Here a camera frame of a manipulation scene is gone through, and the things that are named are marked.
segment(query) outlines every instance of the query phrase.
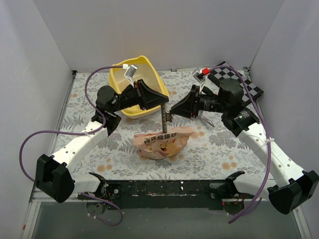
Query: white wall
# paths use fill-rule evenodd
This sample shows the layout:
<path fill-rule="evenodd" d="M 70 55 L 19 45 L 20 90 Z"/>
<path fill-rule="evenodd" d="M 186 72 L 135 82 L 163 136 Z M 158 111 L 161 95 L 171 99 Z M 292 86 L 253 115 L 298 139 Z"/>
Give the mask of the white wall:
<path fill-rule="evenodd" d="M 261 106 L 272 137 L 305 170 L 319 173 L 319 1 L 285 1 L 251 67 L 265 94 Z M 303 204 L 319 238 L 319 188 Z"/>
<path fill-rule="evenodd" d="M 19 238 L 32 183 L 18 163 L 22 141 L 55 129 L 71 71 L 32 0 L 0 0 L 0 238 Z M 36 160 L 52 135 L 27 144 L 24 163 L 34 177 Z"/>
<path fill-rule="evenodd" d="M 250 66 L 284 0 L 34 0 L 72 70 Z"/>

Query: cat litter bag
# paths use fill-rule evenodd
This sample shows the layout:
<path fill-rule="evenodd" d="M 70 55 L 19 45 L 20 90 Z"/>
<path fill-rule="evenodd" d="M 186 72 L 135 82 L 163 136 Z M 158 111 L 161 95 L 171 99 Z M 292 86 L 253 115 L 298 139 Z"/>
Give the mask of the cat litter bag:
<path fill-rule="evenodd" d="M 150 159 L 163 159 L 177 155 L 187 145 L 194 133 L 191 127 L 176 127 L 167 133 L 135 134 L 133 145 L 139 148 L 139 155 Z"/>

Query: checkerboard pattern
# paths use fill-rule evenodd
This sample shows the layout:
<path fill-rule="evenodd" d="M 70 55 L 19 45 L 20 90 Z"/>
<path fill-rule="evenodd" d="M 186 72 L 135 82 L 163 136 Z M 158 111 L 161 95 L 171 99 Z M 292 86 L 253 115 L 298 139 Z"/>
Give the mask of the checkerboard pattern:
<path fill-rule="evenodd" d="M 218 66 L 221 66 L 221 65 L 227 65 L 229 66 L 226 62 L 222 62 L 220 64 L 218 64 Z M 245 76 L 244 79 L 245 79 L 245 83 L 247 84 L 247 88 L 250 92 L 250 94 L 252 95 L 253 97 L 253 100 L 256 100 L 257 98 L 259 98 L 263 93 L 264 91 L 262 91 L 258 86 L 256 86 L 254 83 L 252 83 L 251 79 L 250 79 L 250 76 L 249 76 L 249 69 L 248 67 L 244 67 L 244 72 L 245 72 Z M 232 78 L 232 79 L 235 79 L 235 80 L 238 80 L 240 82 L 240 86 L 243 88 L 244 90 L 244 96 L 242 98 L 242 103 L 244 106 L 247 106 L 250 104 L 250 99 L 248 98 L 248 94 L 243 86 L 243 83 L 241 83 L 241 81 L 239 80 L 239 78 L 235 75 L 235 73 L 233 73 L 232 71 L 228 70 L 228 69 L 216 69 L 214 71 L 212 71 L 209 75 L 208 75 L 208 78 L 215 84 L 219 87 L 220 85 L 220 82 L 224 79 L 227 79 L 227 78 Z"/>

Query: floor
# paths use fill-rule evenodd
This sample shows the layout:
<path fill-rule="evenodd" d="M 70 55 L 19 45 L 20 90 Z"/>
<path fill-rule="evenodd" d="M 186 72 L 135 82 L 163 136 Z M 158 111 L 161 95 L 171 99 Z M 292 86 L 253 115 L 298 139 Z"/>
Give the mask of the floor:
<path fill-rule="evenodd" d="M 191 72 L 192 70 L 159 71 L 170 93 L 170 102 L 166 109 L 169 110 L 181 100 L 192 84 L 197 84 Z M 84 96 L 84 84 L 88 76 L 89 73 L 76 75 L 61 125 L 62 131 L 80 132 L 94 115 L 93 108 Z M 95 100 L 98 89 L 107 84 L 108 73 L 96 74 L 88 85 L 89 96 Z M 214 92 L 218 91 L 211 82 L 207 82 L 206 86 Z M 180 154 L 163 160 L 140 157 L 137 148 L 133 146 L 134 134 L 161 131 L 160 111 L 140 119 L 130 119 L 122 113 L 119 115 L 122 121 L 117 130 L 86 155 L 76 167 L 75 173 L 97 172 L 112 180 L 185 180 L 224 179 L 231 173 L 242 170 L 252 178 L 264 177 L 265 166 L 243 142 L 224 127 L 220 114 L 204 113 L 204 116 L 213 121 L 215 128 L 200 120 L 174 116 L 173 123 L 168 123 L 168 129 L 187 125 L 195 133 Z M 59 135 L 55 151 L 72 138 L 69 135 Z"/>

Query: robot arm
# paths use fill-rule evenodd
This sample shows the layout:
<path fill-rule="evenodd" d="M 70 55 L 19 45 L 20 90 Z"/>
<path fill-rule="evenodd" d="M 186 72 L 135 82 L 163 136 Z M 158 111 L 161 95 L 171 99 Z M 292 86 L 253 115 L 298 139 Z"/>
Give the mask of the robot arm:
<path fill-rule="evenodd" d="M 166 102 L 167 96 L 152 90 L 143 80 L 128 85 L 121 94 L 117 94 L 110 86 L 101 87 L 97 93 L 96 107 L 106 118 L 104 128 L 93 134 L 86 133 L 101 127 L 103 123 L 103 117 L 96 112 L 82 131 L 85 133 L 84 136 L 74 138 L 51 156 L 40 156 L 36 165 L 36 187 L 59 203 L 64 202 L 73 193 L 92 192 L 96 197 L 103 197 L 105 179 L 95 173 L 72 174 L 76 165 L 117 128 L 121 117 L 115 112 L 135 105 L 148 110 Z"/>
<path fill-rule="evenodd" d="M 179 115 L 189 119 L 199 116 L 200 111 L 222 113 L 221 120 L 227 129 L 267 165 L 267 139 L 259 119 L 248 108 L 241 105 L 243 89 L 237 80 L 224 79 L 220 83 L 218 94 L 204 87 L 202 94 L 199 86 L 193 85 L 188 95 L 174 105 L 170 115 Z M 287 214 L 309 199 L 318 184 L 319 176 L 306 172 L 294 163 L 274 142 L 271 141 L 271 169 L 274 180 L 268 180 L 261 197 L 269 200 L 281 213 Z M 249 193 L 255 195 L 260 181 L 247 180 L 245 172 L 239 171 L 226 178 L 225 184 L 216 188 L 220 195 Z"/>

